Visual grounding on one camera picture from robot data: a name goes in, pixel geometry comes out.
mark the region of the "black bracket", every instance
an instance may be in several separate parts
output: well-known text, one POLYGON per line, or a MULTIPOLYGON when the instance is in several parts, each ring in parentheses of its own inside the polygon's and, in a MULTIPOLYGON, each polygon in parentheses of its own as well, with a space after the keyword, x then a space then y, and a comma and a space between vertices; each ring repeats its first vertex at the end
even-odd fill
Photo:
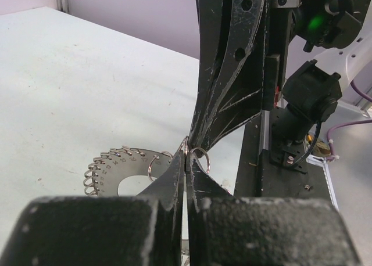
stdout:
MULTIPOLYGON (((288 142, 284 141, 281 136, 274 135, 272 130, 276 126, 276 121, 280 119, 284 109, 276 107, 270 112, 270 163, 278 164, 281 167, 288 168, 294 164, 303 154, 305 154, 304 141, 288 142)), ((301 173, 307 173, 307 163, 301 163, 298 166, 291 168, 292 170, 301 173)))
POLYGON ((269 0, 196 0, 198 98, 189 143, 208 151, 262 110, 269 0))

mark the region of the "screw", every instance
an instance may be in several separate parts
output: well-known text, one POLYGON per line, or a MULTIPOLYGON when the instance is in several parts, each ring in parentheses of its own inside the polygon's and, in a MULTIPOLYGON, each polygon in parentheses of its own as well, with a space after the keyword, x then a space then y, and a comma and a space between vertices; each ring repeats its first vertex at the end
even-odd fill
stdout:
POLYGON ((287 163, 288 163, 288 164, 293 164, 294 160, 295 160, 295 159, 294 159, 292 156, 289 156, 289 157, 288 157, 288 160, 287 160, 287 163))
POLYGON ((280 6, 284 6, 287 3, 287 0, 278 0, 280 6))

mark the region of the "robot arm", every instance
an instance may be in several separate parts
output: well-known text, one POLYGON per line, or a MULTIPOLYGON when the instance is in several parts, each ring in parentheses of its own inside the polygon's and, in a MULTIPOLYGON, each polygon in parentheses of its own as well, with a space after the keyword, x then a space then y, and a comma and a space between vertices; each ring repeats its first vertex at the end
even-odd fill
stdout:
POLYGON ((372 61, 372 7, 369 7, 358 37, 345 49, 332 48, 318 54, 316 67, 329 75, 338 73, 341 91, 372 61))

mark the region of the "white table surface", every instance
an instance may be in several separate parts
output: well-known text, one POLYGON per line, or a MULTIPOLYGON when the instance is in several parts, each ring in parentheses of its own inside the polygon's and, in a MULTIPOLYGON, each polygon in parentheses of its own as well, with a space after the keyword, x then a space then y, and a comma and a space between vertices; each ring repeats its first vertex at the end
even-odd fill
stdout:
MULTIPOLYGON (((199 61, 48 8, 0 16, 0 40, 1 251, 29 201, 84 195, 100 152, 175 152, 189 133, 199 61)), ((210 151, 211 176, 232 192, 242 136, 210 151)))

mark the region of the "metal ring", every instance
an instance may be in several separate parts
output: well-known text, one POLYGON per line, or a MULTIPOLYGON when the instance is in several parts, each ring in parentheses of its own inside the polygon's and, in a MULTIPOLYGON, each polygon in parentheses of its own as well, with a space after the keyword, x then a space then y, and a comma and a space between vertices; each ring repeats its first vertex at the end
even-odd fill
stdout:
POLYGON ((188 142, 188 136, 186 136, 184 138, 184 140, 182 140, 180 147, 178 147, 178 149, 177 149, 177 152, 183 148, 182 150, 184 151, 185 156, 187 156, 187 154, 188 154, 187 142, 188 142))
POLYGON ((199 150, 200 152, 202 152, 205 156, 205 158, 207 159, 207 175, 209 174, 209 171, 210 171, 210 159, 209 159, 209 156, 206 152, 206 150, 204 150, 203 148, 200 148, 200 147, 196 147, 196 148, 193 148, 192 150, 190 150, 190 153, 193 153, 195 152, 195 150, 199 150))
POLYGON ((144 152, 142 152, 141 150, 139 150, 138 148, 129 148, 129 150, 131 150, 131 151, 134 152, 134 153, 139 154, 141 157, 146 156, 146 154, 145 154, 144 152))
POLYGON ((154 160, 156 160, 158 157, 160 157, 159 155, 154 155, 153 159, 151 160, 150 164, 149 164, 149 168, 147 169, 147 176, 149 177, 150 181, 153 182, 154 180, 152 179, 151 177, 151 169, 152 169, 152 163, 154 162, 154 160))
POLYGON ((108 159, 108 160, 112 160, 112 154, 110 154, 109 152, 101 152, 101 158, 103 159, 108 159))
POLYGON ((86 178, 85 180, 83 180, 83 185, 84 185, 84 186, 89 186, 89 185, 91 185, 91 184, 93 184, 93 183, 94 183, 94 182, 93 182, 93 176, 90 176, 90 177, 86 178), (92 179, 92 182, 91 182, 90 184, 87 185, 87 181, 89 181, 90 179, 92 179))
POLYGON ((125 145, 123 145, 123 150, 126 150, 126 151, 127 151, 127 153, 126 153, 126 154, 128 154, 129 156, 131 156, 131 155, 132 155, 132 153, 131 153, 131 152, 129 152, 129 151, 132 151, 132 150, 131 150, 131 148, 129 148, 128 146, 125 146, 125 145))
POLYGON ((111 148, 109 154, 113 154, 114 156, 121 157, 121 154, 117 151, 116 148, 111 148))
POLYGON ((167 156, 167 157, 170 157, 171 159, 173 158, 173 155, 167 151, 162 151, 162 154, 167 156))
POLYGON ((93 188, 93 191, 94 191, 94 192, 96 191, 96 189, 95 189, 95 187, 94 187, 94 184, 91 183, 91 184, 89 184, 88 186, 86 186, 85 189, 84 189, 84 193, 85 193, 86 195, 89 195, 90 193, 92 193, 92 192, 87 192, 87 190, 88 190, 89 188, 93 188))
POLYGON ((117 151, 120 152, 120 153, 128 154, 128 150, 124 149, 124 148, 117 149, 117 151))
POLYGON ((92 192, 88 193, 87 196, 93 196, 93 195, 97 195, 97 191, 96 190, 92 190, 92 192))
POLYGON ((91 163, 88 165, 88 169, 91 169, 91 170, 96 170, 98 168, 98 164, 97 163, 91 163))
MULTIPOLYGON (((167 151, 162 151, 162 154, 167 156, 167 157, 170 157, 171 159, 173 158, 173 155, 167 151)), ((149 177, 150 181, 153 182, 154 179, 152 179, 152 176, 151 176, 151 169, 152 169, 152 164, 153 162, 158 158, 160 157, 158 154, 155 154, 153 159, 151 160, 150 164, 149 164, 149 168, 147 169, 147 176, 149 177)))
POLYGON ((87 171, 84 173, 84 177, 88 178, 88 177, 90 177, 90 176, 93 176, 93 170, 94 170, 94 169, 89 169, 89 170, 87 170, 87 171))
POLYGON ((93 159, 93 162, 104 164, 104 162, 105 162, 105 158, 104 158, 104 157, 95 157, 95 158, 93 159))

